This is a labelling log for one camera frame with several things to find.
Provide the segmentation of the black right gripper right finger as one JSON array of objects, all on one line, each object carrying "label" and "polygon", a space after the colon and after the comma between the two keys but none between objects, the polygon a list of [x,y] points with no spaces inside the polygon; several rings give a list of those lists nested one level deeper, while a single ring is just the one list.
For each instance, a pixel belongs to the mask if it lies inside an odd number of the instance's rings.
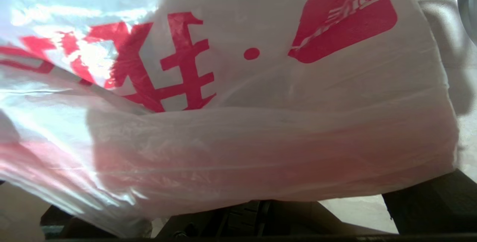
[{"label": "black right gripper right finger", "polygon": [[462,171],[383,194],[401,235],[475,233],[477,185]]}]

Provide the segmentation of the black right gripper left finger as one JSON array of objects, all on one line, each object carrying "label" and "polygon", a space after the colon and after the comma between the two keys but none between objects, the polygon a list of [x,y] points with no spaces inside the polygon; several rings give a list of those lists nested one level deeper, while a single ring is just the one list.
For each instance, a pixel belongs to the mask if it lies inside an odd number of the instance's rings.
[{"label": "black right gripper left finger", "polygon": [[41,216],[40,228],[46,240],[112,238],[111,233],[72,216],[55,206],[50,206]]}]

